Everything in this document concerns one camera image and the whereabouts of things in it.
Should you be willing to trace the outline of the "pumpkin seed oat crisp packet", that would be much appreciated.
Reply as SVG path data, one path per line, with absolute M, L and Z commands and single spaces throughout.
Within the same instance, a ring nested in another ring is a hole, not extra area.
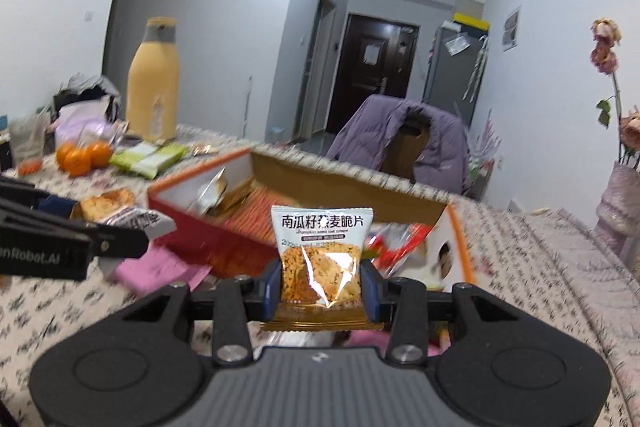
M 282 286 L 276 314 L 262 328 L 307 333 L 375 329 L 364 311 L 359 274 L 373 210 L 273 206 L 271 219 Z

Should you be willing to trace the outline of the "red snack bag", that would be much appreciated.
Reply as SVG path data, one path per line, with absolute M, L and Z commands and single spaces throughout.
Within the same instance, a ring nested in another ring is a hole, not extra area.
M 422 223 L 373 223 L 362 253 L 383 277 L 391 277 L 402 265 L 416 255 L 427 257 L 427 236 L 433 228 Z

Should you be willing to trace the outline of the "bread snack packet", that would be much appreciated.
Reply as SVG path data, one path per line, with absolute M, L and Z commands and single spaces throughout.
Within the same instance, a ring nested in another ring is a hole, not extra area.
M 76 202 L 70 217 L 125 229 L 145 231 L 148 239 L 159 239 L 177 231 L 174 219 L 137 205 L 134 193 L 118 188 Z

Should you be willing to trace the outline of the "mandarin orange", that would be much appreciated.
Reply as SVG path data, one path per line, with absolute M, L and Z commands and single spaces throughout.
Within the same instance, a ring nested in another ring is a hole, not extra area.
M 113 149 L 104 141 L 92 142 L 87 146 L 87 152 L 93 169 L 104 169 L 110 165 Z
M 69 153 L 75 150 L 76 146 L 73 142 L 62 143 L 55 151 L 55 161 L 58 169 L 65 170 L 65 158 Z
M 66 153 L 62 168 L 72 178 L 85 176 L 92 170 L 91 154 L 86 148 L 74 147 Z

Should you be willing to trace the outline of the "pink paper sheet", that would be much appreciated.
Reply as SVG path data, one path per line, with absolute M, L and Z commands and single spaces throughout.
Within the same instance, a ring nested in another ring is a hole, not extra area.
M 165 247 L 151 246 L 140 259 L 120 262 L 113 277 L 142 297 L 172 283 L 186 283 L 193 291 L 209 272 L 209 265 L 190 265 Z

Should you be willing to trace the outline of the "orange cardboard snack box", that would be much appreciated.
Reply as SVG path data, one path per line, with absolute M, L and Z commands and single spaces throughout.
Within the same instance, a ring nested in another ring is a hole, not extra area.
M 279 249 L 341 241 L 361 228 L 384 233 L 375 254 L 393 272 L 445 291 L 476 276 L 457 209 L 422 185 L 303 153 L 254 147 L 180 170 L 148 188 L 151 208 L 176 231 L 158 239 L 215 277 L 257 275 Z

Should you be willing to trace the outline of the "orange cracker packet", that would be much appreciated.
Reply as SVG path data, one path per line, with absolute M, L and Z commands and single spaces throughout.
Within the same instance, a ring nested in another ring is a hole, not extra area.
M 290 205 L 283 194 L 250 178 L 224 196 L 217 207 L 218 215 L 210 217 L 213 225 L 265 244 L 273 244 L 272 206 Z

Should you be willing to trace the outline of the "clear drinking glass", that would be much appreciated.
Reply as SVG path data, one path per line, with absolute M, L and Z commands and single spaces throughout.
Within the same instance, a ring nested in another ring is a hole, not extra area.
M 31 176 L 42 168 L 49 124 L 50 118 L 46 112 L 9 122 L 13 164 L 19 176 Z

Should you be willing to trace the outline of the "silver foil snack bag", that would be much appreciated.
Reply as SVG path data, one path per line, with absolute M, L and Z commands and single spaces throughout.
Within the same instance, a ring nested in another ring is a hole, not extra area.
M 227 188 L 226 169 L 222 168 L 198 190 L 198 195 L 188 207 L 188 211 L 192 215 L 205 216 L 206 213 L 219 205 Z

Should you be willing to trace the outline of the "green white snack bar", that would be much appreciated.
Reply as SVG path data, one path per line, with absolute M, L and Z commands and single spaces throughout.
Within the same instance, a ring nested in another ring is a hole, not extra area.
M 188 152 L 186 146 L 178 143 L 158 146 L 155 153 L 139 161 L 130 171 L 145 179 L 153 180 L 166 169 L 177 164 Z
M 140 142 L 134 146 L 119 147 L 110 159 L 110 165 L 120 170 L 130 171 L 139 161 L 151 156 L 158 146 L 148 142 Z

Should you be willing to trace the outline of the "wooden chair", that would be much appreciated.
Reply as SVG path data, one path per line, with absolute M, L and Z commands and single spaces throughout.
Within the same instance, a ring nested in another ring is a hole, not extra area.
M 408 116 L 386 147 L 381 171 L 416 181 L 413 167 L 427 147 L 430 129 L 431 121 L 428 118 Z

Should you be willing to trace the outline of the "purple puffer jacket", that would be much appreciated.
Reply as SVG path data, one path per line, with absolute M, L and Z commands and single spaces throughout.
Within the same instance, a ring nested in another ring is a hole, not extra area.
M 434 106 L 369 96 L 337 133 L 326 157 L 461 194 L 469 176 L 463 121 Z

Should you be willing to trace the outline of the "yellow thermos bottle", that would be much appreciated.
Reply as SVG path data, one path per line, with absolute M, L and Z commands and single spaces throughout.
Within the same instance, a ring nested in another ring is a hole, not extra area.
M 146 141 L 173 140 L 177 133 L 180 60 L 176 33 L 175 18 L 149 18 L 129 67 L 126 121 L 129 130 Z

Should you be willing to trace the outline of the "floral folded cloth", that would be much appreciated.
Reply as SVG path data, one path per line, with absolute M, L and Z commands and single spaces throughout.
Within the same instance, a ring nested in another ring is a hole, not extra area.
M 551 256 L 596 333 L 626 401 L 639 421 L 639 283 L 602 239 L 570 213 L 546 211 L 524 222 Z

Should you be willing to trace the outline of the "grey refrigerator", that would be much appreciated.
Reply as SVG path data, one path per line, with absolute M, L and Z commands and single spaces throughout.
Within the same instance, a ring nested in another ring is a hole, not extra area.
M 488 31 L 445 20 L 436 30 L 422 102 L 472 122 L 487 58 Z

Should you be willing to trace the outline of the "pink ceramic vase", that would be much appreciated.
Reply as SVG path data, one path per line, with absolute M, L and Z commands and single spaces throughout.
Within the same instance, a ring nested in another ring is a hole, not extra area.
M 639 235 L 640 182 L 634 168 L 613 165 L 608 185 L 597 205 L 600 225 L 628 237 Z

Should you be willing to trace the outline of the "dark entrance door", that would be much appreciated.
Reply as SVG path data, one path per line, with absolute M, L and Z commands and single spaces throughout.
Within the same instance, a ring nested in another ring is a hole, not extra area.
M 326 132 L 339 132 L 372 94 L 405 98 L 418 37 L 413 25 L 349 15 Z

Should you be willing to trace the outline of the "yellow box on refrigerator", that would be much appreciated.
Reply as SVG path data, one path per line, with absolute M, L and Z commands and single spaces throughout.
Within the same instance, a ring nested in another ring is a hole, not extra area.
M 479 18 L 475 18 L 471 15 L 466 15 L 460 12 L 455 12 L 452 16 L 452 20 L 456 24 L 474 27 L 482 31 L 488 31 L 490 28 L 490 23 L 486 22 L 486 20 L 480 20 Z

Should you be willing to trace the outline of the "dried pink roses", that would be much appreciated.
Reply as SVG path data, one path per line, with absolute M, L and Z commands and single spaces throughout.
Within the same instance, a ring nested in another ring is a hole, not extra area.
M 616 46 L 622 43 L 622 33 L 615 20 L 597 18 L 590 27 L 593 49 L 590 62 L 598 73 L 612 82 L 613 94 L 602 98 L 597 105 L 598 123 L 605 129 L 614 126 L 617 132 L 617 162 L 639 170 L 639 106 L 624 112 L 622 90 L 617 78 L 618 57 Z

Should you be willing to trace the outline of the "wall electrical panel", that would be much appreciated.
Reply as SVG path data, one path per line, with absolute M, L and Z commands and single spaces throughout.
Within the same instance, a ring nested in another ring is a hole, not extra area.
M 518 45 L 518 23 L 521 8 L 515 9 L 504 21 L 502 32 L 502 49 L 507 51 Z

